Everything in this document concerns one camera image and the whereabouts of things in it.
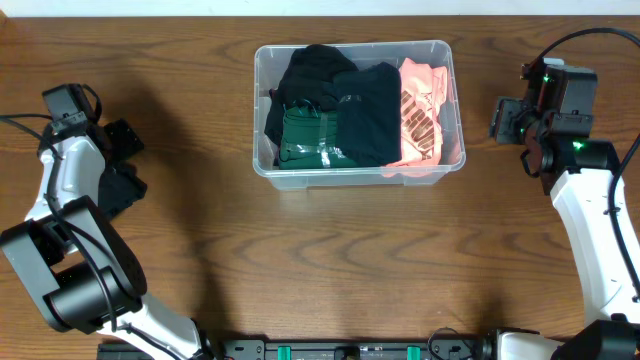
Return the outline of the dark navy garment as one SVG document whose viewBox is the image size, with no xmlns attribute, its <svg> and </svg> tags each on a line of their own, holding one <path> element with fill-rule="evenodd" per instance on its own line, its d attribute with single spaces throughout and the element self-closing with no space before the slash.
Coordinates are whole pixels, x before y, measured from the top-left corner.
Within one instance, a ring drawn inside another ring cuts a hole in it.
<svg viewBox="0 0 640 360">
<path fill-rule="evenodd" d="M 333 80 L 337 104 L 336 147 L 359 167 L 380 167 L 402 158 L 401 77 L 381 62 L 343 72 Z"/>
</svg>

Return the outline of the large black garment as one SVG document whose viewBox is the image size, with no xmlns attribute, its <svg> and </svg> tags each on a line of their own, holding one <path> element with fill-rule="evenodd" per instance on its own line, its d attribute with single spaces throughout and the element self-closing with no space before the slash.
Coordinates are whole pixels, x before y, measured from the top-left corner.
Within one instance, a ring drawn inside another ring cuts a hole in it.
<svg viewBox="0 0 640 360">
<path fill-rule="evenodd" d="M 265 135 L 277 146 L 283 136 L 283 117 L 292 107 L 311 105 L 318 112 L 334 111 L 338 104 L 334 77 L 358 67 L 337 48 L 313 44 L 293 52 L 276 89 L 270 91 L 271 106 Z"/>
</svg>

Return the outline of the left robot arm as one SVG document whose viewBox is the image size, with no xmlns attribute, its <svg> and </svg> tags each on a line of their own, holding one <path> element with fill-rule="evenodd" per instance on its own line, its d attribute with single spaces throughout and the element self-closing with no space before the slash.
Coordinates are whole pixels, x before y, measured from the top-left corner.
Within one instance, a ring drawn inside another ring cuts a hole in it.
<svg viewBox="0 0 640 360">
<path fill-rule="evenodd" d="M 128 162 L 143 142 L 123 119 L 100 124 L 102 102 L 87 84 L 42 97 L 42 180 L 25 220 L 2 232 L 1 250 L 45 321 L 129 344 L 111 358 L 223 358 L 194 320 L 148 292 L 140 262 L 111 224 L 145 196 Z"/>
</svg>

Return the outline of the dark green garment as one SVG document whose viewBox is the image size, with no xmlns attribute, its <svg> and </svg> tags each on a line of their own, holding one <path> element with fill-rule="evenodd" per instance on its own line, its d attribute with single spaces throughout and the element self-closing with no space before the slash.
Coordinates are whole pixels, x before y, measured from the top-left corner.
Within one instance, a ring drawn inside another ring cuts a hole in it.
<svg viewBox="0 0 640 360">
<path fill-rule="evenodd" d="M 280 170 L 355 168 L 357 162 L 337 146 L 337 112 L 295 106 L 283 116 L 278 150 Z"/>
</svg>

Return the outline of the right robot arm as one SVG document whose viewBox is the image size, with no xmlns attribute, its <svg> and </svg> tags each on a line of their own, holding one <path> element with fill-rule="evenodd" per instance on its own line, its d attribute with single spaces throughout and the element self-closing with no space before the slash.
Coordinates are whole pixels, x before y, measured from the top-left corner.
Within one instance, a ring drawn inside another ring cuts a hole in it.
<svg viewBox="0 0 640 360">
<path fill-rule="evenodd" d="M 523 98 L 502 97 L 489 135 L 524 146 L 525 173 L 541 181 L 566 229 L 580 278 L 585 327 L 566 341 L 500 329 L 492 359 L 636 359 L 639 244 L 626 207 L 623 163 L 613 144 L 590 136 L 598 84 L 588 68 L 537 60 L 522 69 Z"/>
</svg>

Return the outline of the clear plastic storage bin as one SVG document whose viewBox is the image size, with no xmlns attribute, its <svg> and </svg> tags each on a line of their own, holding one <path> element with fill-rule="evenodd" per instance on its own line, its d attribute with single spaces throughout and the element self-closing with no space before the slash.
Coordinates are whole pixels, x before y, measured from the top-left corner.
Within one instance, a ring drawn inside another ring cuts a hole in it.
<svg viewBox="0 0 640 360">
<path fill-rule="evenodd" d="M 447 68 L 446 102 L 438 121 L 442 129 L 441 159 L 434 166 L 400 168 L 341 168 L 322 170 L 281 170 L 274 165 L 277 146 L 264 134 L 271 106 L 268 91 L 277 87 L 297 45 L 265 45 L 254 55 L 253 168 L 278 190 L 310 187 L 365 185 L 433 185 L 445 175 L 460 170 L 467 159 L 463 138 L 453 51 L 442 40 L 337 44 L 335 46 L 359 69 L 380 62 L 399 67 L 410 58 L 417 63 Z"/>
</svg>

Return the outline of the pink printed shirt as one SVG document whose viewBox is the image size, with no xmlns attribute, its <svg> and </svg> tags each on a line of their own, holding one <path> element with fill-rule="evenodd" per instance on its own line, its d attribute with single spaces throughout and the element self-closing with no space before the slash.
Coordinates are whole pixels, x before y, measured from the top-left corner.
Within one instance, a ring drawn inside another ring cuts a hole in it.
<svg viewBox="0 0 640 360">
<path fill-rule="evenodd" d="M 439 164 L 444 138 L 439 113 L 447 100 L 448 69 L 406 58 L 401 76 L 401 152 L 392 168 L 431 167 Z"/>
</svg>

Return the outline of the black garment with strap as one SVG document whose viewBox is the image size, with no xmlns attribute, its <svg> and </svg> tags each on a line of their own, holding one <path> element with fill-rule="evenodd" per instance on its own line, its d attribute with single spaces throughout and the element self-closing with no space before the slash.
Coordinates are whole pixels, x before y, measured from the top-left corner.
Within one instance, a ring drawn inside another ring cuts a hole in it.
<svg viewBox="0 0 640 360">
<path fill-rule="evenodd" d="M 144 198 L 147 184 L 136 174 L 136 168 L 126 162 L 108 166 L 99 180 L 98 207 L 112 220 L 136 201 Z"/>
</svg>

